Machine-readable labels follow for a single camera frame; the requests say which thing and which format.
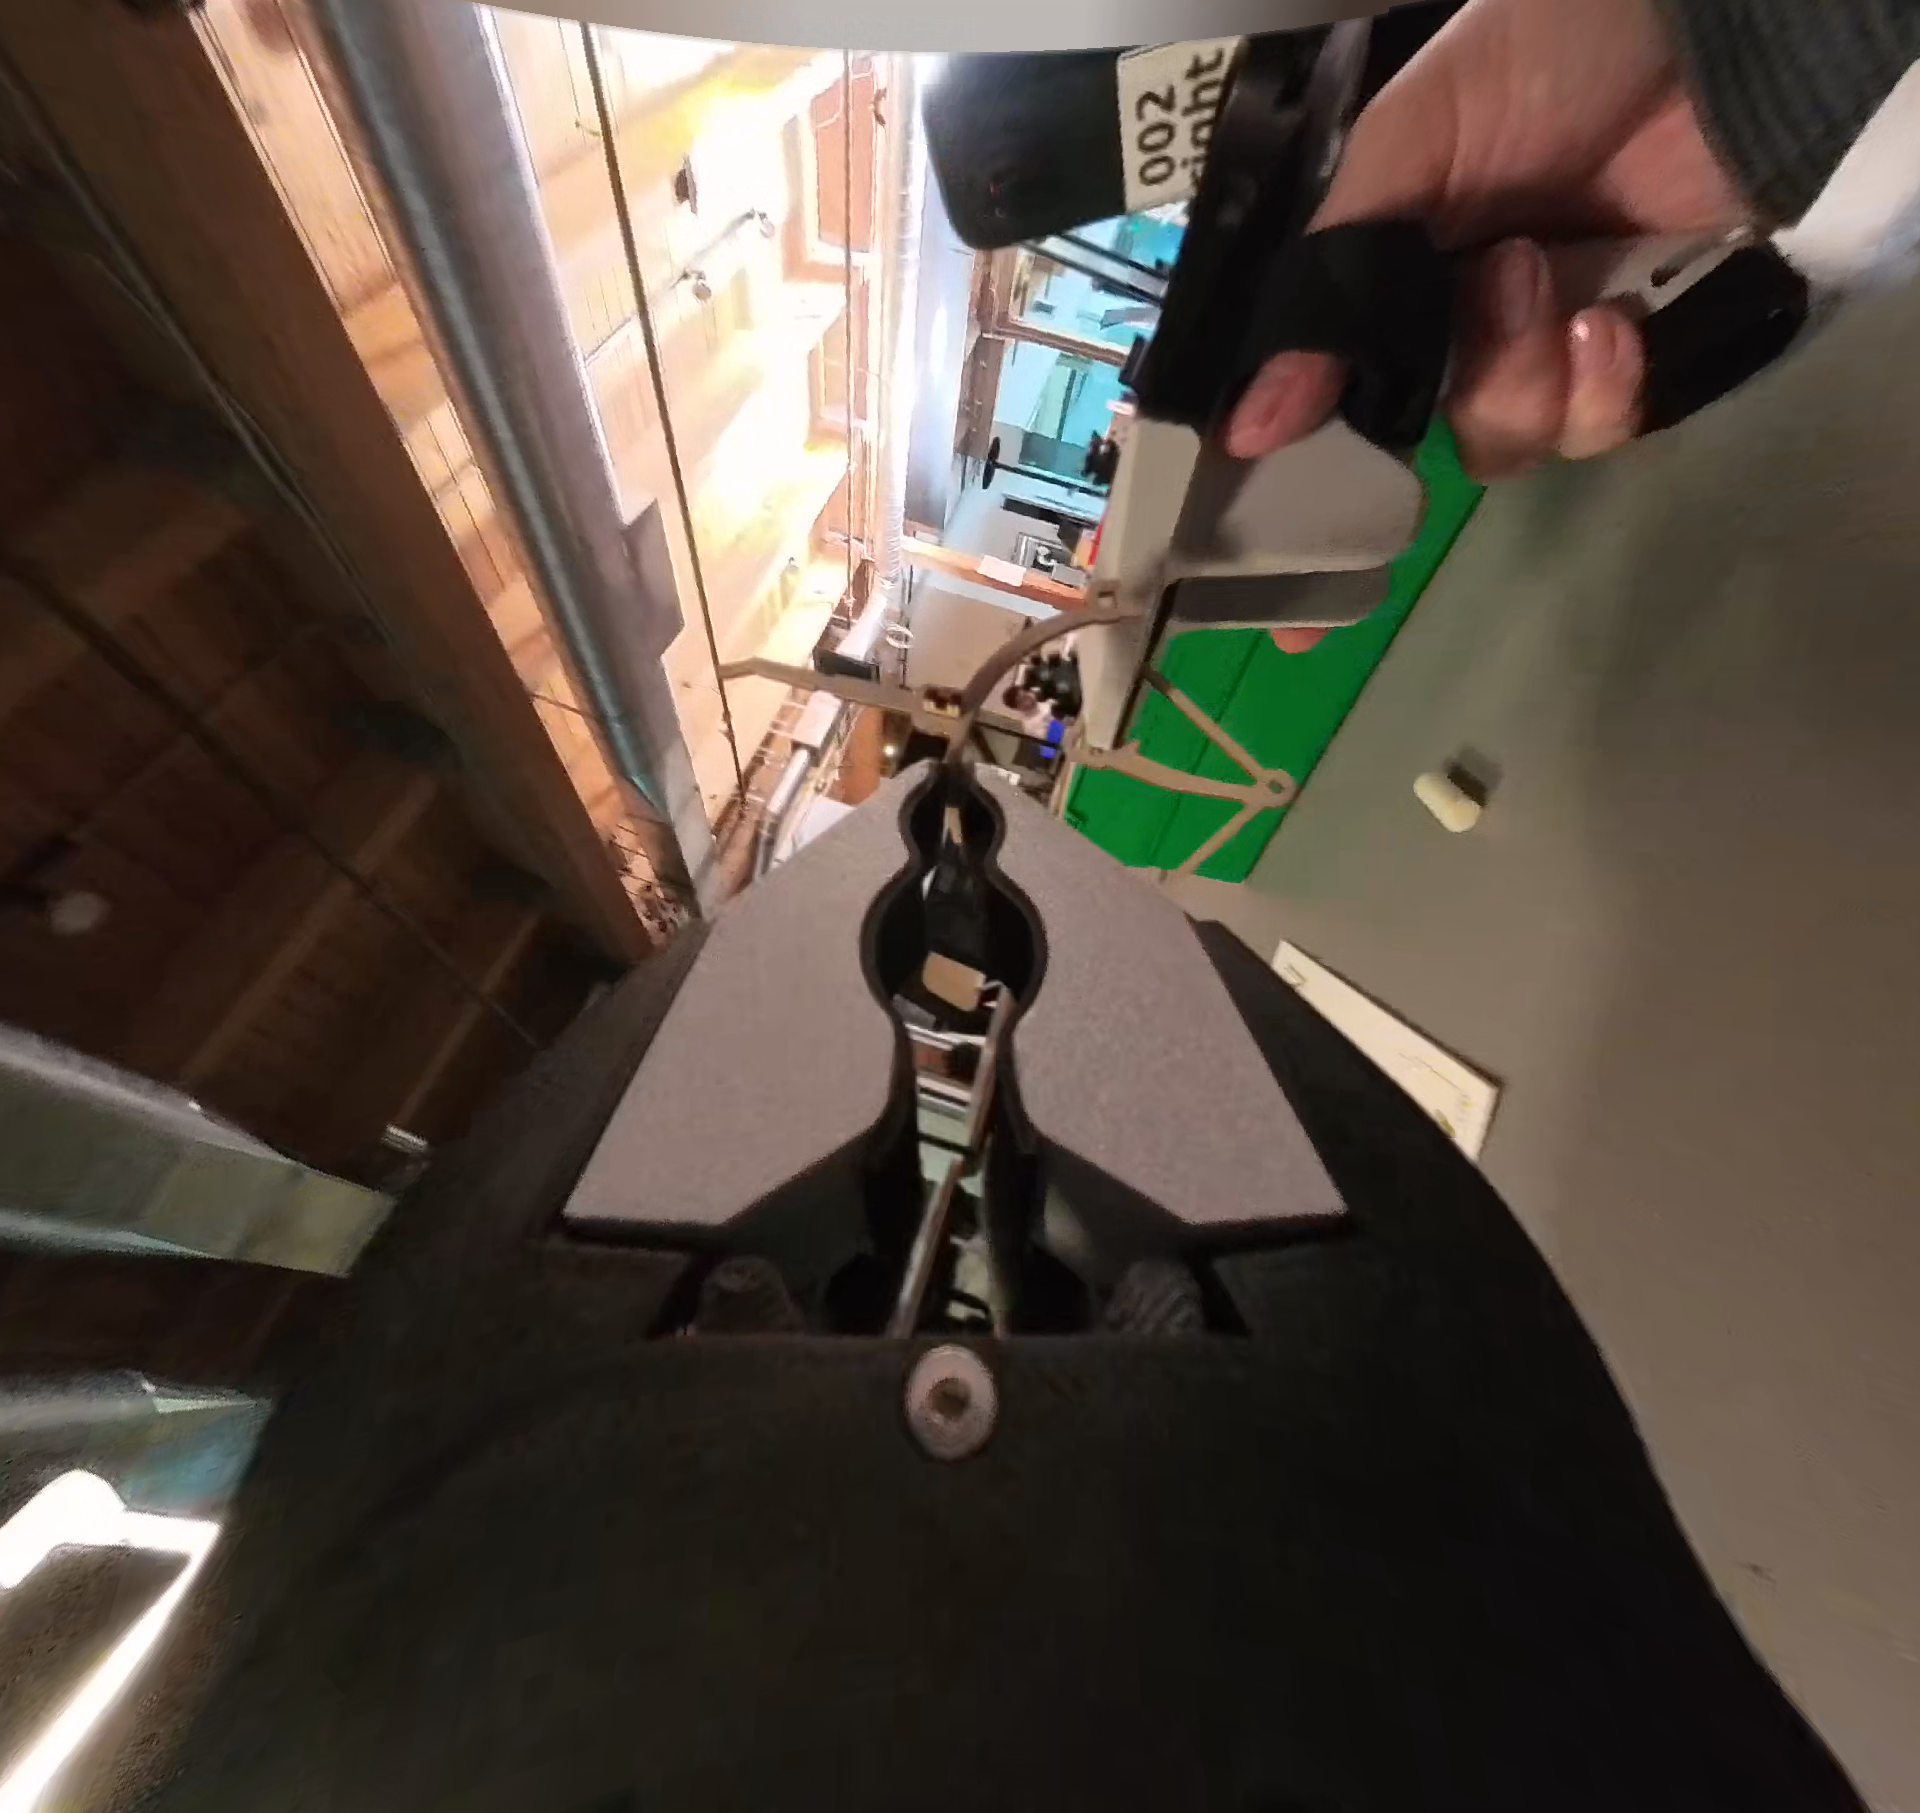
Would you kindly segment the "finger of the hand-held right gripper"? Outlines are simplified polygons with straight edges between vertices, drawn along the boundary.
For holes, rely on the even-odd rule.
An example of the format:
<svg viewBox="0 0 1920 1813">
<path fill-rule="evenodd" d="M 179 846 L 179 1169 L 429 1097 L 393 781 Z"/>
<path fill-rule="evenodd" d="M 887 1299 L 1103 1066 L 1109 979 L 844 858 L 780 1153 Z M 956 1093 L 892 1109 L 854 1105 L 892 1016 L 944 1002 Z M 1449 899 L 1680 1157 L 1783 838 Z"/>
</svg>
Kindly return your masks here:
<svg viewBox="0 0 1920 1813">
<path fill-rule="evenodd" d="M 1120 746 L 1139 700 L 1161 631 L 1168 555 L 1189 491 L 1189 429 L 1125 417 L 1116 477 L 1099 533 L 1091 600 L 1116 600 L 1125 616 L 1081 631 L 1082 743 Z"/>
</svg>

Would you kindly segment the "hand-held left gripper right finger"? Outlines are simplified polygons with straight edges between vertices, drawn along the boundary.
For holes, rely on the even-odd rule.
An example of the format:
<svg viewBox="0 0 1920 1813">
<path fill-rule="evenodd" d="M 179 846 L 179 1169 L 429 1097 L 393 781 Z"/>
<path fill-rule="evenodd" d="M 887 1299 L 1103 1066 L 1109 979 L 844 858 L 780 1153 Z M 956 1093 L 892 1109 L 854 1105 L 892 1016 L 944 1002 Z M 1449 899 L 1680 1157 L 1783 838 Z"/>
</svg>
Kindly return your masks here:
<svg viewBox="0 0 1920 1813">
<path fill-rule="evenodd" d="M 1042 1230 L 1330 1230 L 1345 1201 L 1194 920 L 984 781 L 982 866 L 1033 941 L 1010 1032 Z"/>
</svg>

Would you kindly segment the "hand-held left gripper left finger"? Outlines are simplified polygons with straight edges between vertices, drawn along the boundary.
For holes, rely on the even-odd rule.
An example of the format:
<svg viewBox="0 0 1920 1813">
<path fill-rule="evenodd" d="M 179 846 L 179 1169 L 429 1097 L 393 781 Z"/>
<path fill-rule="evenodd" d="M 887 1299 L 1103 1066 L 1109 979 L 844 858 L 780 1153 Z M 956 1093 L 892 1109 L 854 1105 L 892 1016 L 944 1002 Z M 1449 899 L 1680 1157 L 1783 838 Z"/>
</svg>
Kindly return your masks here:
<svg viewBox="0 0 1920 1813">
<path fill-rule="evenodd" d="M 910 767 L 714 920 L 564 1201 L 572 1230 L 905 1230 L 938 767 Z"/>
</svg>

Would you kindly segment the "wooden fork frame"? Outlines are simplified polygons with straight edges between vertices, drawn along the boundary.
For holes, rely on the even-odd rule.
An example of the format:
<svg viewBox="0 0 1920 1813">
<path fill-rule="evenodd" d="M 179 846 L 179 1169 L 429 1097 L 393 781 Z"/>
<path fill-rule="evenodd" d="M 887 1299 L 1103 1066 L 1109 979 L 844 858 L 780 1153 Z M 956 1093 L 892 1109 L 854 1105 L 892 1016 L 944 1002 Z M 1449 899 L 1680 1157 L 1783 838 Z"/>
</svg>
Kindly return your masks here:
<svg viewBox="0 0 1920 1813">
<path fill-rule="evenodd" d="M 861 709 L 883 713 L 900 737 L 900 743 L 928 739 L 939 746 L 939 763 L 953 775 L 982 778 L 992 767 L 988 750 L 984 746 L 982 709 L 999 682 L 1016 676 L 1062 637 L 1077 630 L 1111 628 L 1121 615 L 1125 609 L 1114 600 L 1101 600 L 1099 607 L 1070 609 L 1044 625 L 1026 628 L 961 690 L 909 690 L 879 682 L 870 669 L 789 665 L 759 655 L 727 664 L 718 674 L 724 682 L 770 678 L 797 691 L 826 694 Z M 1163 672 L 1148 669 L 1146 685 L 1176 707 L 1213 750 L 1222 752 L 1241 778 L 1209 781 L 1186 771 L 1172 771 L 1148 759 L 1133 742 L 1120 746 L 1088 743 L 1081 752 L 1088 765 L 1114 771 L 1142 786 L 1230 802 L 1237 806 L 1233 816 L 1186 860 L 1186 868 L 1200 868 L 1217 849 L 1237 840 L 1254 816 L 1286 810 L 1297 799 L 1299 784 L 1286 771 L 1261 767 L 1222 722 L 1209 719 Z M 951 1009 L 961 1009 L 966 1016 L 958 1031 L 928 1027 L 915 1019 L 904 1024 L 915 1068 L 915 1105 L 944 1109 L 951 1122 L 966 1127 L 966 1132 L 956 1139 L 932 1137 L 932 1144 L 944 1150 L 947 1159 L 939 1174 L 923 1174 L 927 1196 L 918 1201 L 913 1218 L 913 1241 L 904 1257 L 900 1293 L 884 1325 L 884 1331 L 900 1340 L 941 1327 L 984 1331 L 1004 1322 L 1004 1299 L 993 1278 L 993 1252 L 987 1244 L 987 1200 L 966 1208 L 956 1200 L 966 1179 L 982 1175 L 988 1169 L 997 1128 L 999 1050 L 1016 1022 L 1021 993 L 1003 966 L 988 966 L 987 971 L 966 967 L 961 984 L 971 986 L 969 997 L 951 997 L 944 984 L 927 984 L 927 960 L 918 960 L 909 993 L 892 1000 L 892 1009 L 915 1011 L 932 997 Z"/>
</svg>

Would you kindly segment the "person's right forearm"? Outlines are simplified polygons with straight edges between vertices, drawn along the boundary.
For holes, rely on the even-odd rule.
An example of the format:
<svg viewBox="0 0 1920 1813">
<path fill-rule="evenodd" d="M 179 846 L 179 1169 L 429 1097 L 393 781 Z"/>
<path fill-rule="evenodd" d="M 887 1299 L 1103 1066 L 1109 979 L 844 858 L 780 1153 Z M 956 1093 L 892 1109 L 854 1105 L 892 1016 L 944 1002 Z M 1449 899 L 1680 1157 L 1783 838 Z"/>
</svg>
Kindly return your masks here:
<svg viewBox="0 0 1920 1813">
<path fill-rule="evenodd" d="M 1917 59 L 1917 0 L 1654 0 L 1704 144 L 1773 228 L 1812 213 Z"/>
</svg>

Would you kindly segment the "person's right hand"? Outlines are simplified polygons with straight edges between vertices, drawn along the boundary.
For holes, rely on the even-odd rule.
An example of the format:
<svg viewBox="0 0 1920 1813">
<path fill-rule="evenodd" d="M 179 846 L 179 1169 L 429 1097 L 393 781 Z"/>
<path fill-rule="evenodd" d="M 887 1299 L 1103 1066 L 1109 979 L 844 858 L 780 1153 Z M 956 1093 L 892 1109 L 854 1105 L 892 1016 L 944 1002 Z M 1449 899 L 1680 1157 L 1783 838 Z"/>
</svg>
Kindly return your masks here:
<svg viewBox="0 0 1920 1813">
<path fill-rule="evenodd" d="M 1654 0 L 1473 0 L 1358 114 L 1313 228 L 1423 224 L 1466 256 L 1447 419 L 1473 481 L 1639 435 L 1644 345 L 1563 304 L 1574 243 L 1753 227 Z"/>
</svg>

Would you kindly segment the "white instruction booklet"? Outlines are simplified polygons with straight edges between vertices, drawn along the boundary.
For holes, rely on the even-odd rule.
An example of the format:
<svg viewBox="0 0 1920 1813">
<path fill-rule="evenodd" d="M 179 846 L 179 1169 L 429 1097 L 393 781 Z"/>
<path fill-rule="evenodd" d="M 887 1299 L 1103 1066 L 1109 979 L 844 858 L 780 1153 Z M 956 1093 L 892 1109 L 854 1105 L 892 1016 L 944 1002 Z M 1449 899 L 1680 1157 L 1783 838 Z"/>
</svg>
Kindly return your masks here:
<svg viewBox="0 0 1920 1813">
<path fill-rule="evenodd" d="M 1354 986 L 1299 944 L 1280 941 L 1272 971 L 1362 1057 L 1373 1062 L 1467 1159 L 1483 1159 L 1502 1105 L 1500 1079 L 1386 1009 L 1384 1002 Z"/>
</svg>

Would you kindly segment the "green box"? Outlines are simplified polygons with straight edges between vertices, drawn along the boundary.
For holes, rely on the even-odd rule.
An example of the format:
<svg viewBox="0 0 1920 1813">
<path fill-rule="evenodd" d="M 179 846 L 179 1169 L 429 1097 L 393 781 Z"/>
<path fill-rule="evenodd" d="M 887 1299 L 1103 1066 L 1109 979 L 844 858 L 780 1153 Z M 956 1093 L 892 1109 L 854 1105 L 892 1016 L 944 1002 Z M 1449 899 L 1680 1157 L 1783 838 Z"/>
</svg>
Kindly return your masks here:
<svg viewBox="0 0 1920 1813">
<path fill-rule="evenodd" d="M 1463 470 L 1451 429 L 1434 422 L 1416 456 L 1428 495 L 1418 538 L 1392 563 L 1389 587 L 1362 625 L 1300 654 L 1261 630 L 1202 630 L 1163 639 L 1155 665 L 1261 767 L 1306 786 L 1412 607 L 1470 522 L 1483 490 Z M 1074 771 L 1065 819 L 1121 866 L 1180 868 L 1237 816 L 1233 802 L 1152 789 L 1111 771 Z"/>
</svg>

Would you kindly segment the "small white cylinder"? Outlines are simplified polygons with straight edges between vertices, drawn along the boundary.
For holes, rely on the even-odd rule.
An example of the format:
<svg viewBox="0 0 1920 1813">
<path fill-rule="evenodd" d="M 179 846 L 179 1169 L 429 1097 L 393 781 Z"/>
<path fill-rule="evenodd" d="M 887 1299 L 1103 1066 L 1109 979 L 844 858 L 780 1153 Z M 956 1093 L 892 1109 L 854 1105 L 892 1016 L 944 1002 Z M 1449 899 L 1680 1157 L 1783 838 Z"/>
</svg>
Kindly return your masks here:
<svg viewBox="0 0 1920 1813">
<path fill-rule="evenodd" d="M 1502 789 L 1502 771 L 1479 752 L 1457 752 L 1412 781 L 1423 812 L 1449 836 L 1473 832 Z"/>
</svg>

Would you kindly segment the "grey metal beam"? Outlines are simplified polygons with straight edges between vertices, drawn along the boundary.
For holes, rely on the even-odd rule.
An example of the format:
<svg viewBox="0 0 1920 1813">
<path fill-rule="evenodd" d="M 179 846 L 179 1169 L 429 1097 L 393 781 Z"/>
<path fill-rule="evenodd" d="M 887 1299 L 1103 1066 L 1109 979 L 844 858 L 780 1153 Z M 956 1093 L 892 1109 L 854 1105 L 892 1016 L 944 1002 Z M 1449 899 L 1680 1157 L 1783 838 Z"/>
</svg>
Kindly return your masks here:
<svg viewBox="0 0 1920 1813">
<path fill-rule="evenodd" d="M 5 1247 L 343 1278 L 391 1211 L 175 1087 L 2 1027 Z"/>
</svg>

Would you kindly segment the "silver ventilation duct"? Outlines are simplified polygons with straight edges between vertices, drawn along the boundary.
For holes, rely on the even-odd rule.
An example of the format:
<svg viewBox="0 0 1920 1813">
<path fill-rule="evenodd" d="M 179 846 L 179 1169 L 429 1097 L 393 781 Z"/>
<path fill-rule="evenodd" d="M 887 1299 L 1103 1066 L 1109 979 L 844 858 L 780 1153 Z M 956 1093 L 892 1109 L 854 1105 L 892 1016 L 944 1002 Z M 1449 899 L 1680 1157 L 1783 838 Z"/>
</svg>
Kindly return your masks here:
<svg viewBox="0 0 1920 1813">
<path fill-rule="evenodd" d="M 658 503 L 620 491 L 493 20 L 467 0 L 291 10 L 589 725 L 663 877 L 709 916 L 714 829 L 667 672 L 684 630 L 671 544 Z"/>
</svg>

